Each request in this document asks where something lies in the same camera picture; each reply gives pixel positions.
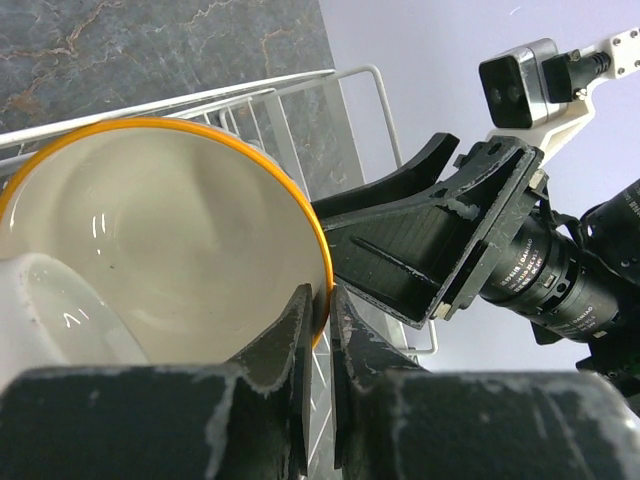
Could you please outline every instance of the white bracket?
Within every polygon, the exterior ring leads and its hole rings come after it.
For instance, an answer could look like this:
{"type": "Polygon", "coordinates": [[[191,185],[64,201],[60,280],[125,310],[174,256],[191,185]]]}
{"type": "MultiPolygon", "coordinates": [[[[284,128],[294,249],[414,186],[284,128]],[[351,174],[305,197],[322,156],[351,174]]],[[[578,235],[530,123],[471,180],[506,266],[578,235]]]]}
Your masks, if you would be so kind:
{"type": "Polygon", "coordinates": [[[584,98],[569,103],[560,117],[543,125],[528,130],[497,128],[489,132],[488,138],[494,135],[520,138],[544,152],[542,165],[551,160],[595,117],[593,90],[608,80],[619,80],[640,71],[640,30],[633,28],[580,50],[583,56],[594,52],[609,54],[611,66],[606,73],[589,84],[584,98]]]}

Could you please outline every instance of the white ceramic bowl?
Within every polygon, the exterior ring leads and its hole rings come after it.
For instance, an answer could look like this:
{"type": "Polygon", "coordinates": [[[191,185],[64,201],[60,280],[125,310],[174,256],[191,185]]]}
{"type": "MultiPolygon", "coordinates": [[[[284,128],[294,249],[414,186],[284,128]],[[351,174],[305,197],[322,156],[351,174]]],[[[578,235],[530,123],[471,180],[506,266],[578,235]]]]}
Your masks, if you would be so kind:
{"type": "Polygon", "coordinates": [[[0,391],[53,365],[144,365],[142,349],[80,275],[48,255],[0,261],[0,391]]]}
{"type": "Polygon", "coordinates": [[[40,150],[0,197],[0,256],[69,265],[151,362],[222,362],[282,312],[295,287],[332,286],[313,209],[262,153],[222,131],[119,119],[40,150]]]}

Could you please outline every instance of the white mug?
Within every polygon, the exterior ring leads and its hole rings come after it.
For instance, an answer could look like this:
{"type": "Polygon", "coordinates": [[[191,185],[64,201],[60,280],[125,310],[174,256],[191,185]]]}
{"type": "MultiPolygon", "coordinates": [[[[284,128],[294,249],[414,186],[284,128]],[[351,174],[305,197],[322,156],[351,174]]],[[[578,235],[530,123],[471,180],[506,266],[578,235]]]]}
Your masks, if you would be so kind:
{"type": "Polygon", "coordinates": [[[0,196],[0,256],[41,252],[89,282],[151,363],[221,363],[300,284],[318,340],[333,286],[311,204],[271,159],[171,118],[76,130],[42,148],[0,196]]]}
{"type": "Polygon", "coordinates": [[[0,391],[31,368],[147,363],[120,318],[71,268],[39,253],[0,261],[0,391]]]}

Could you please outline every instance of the screw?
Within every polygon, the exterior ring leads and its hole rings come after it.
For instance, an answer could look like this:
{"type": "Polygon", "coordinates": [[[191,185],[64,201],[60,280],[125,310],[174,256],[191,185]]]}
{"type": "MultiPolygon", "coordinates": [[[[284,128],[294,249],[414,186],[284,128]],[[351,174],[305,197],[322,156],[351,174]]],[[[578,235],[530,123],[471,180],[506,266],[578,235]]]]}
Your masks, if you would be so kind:
{"type": "Polygon", "coordinates": [[[438,305],[438,308],[436,308],[436,311],[434,312],[434,316],[442,320],[446,320],[445,317],[447,316],[450,310],[451,310],[451,305],[449,305],[448,303],[442,302],[440,305],[438,305]]]}
{"type": "Polygon", "coordinates": [[[575,98],[576,100],[584,100],[585,98],[587,98],[587,89],[586,88],[579,88],[576,91],[573,92],[573,98],[575,98]]]}
{"type": "Polygon", "coordinates": [[[555,275],[549,275],[549,278],[544,282],[544,288],[549,288],[553,285],[553,281],[556,279],[555,275]]]}
{"type": "Polygon", "coordinates": [[[531,176],[531,180],[529,180],[529,188],[531,188],[531,190],[535,190],[540,186],[540,182],[542,182],[542,180],[544,180],[544,176],[546,174],[544,173],[544,170],[538,169],[535,172],[533,172],[533,175],[531,176]]]}

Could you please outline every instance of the dish rack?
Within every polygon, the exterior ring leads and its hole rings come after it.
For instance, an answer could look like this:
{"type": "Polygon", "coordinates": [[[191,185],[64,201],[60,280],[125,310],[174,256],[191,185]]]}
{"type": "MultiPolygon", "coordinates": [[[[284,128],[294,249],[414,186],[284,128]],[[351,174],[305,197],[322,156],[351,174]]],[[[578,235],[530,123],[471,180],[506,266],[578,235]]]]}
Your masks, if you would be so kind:
{"type": "MultiPolygon", "coordinates": [[[[395,164],[396,167],[400,167],[400,147],[382,76],[376,67],[363,66],[341,72],[317,70],[248,82],[0,134],[0,158],[4,158],[0,160],[0,191],[6,186],[6,180],[33,155],[41,142],[50,141],[77,128],[103,120],[144,115],[181,118],[216,125],[265,151],[263,132],[265,127],[270,128],[277,150],[272,156],[277,158],[283,170],[309,198],[307,180],[291,134],[283,97],[312,89],[322,90],[349,186],[360,186],[365,183],[365,179],[340,81],[363,73],[373,77],[395,164]],[[266,115],[256,113],[258,105],[266,115]],[[245,119],[249,119],[248,122],[244,121],[243,124],[242,121],[238,121],[234,113],[238,109],[243,110],[245,119]]],[[[433,321],[428,322],[431,348],[427,350],[410,350],[402,324],[389,316],[385,315],[382,324],[372,327],[416,363],[420,356],[434,354],[438,349],[433,321]]],[[[309,478],[340,478],[339,472],[332,470],[331,365],[327,331],[328,328],[325,328],[322,341],[313,353],[309,478]]]]}

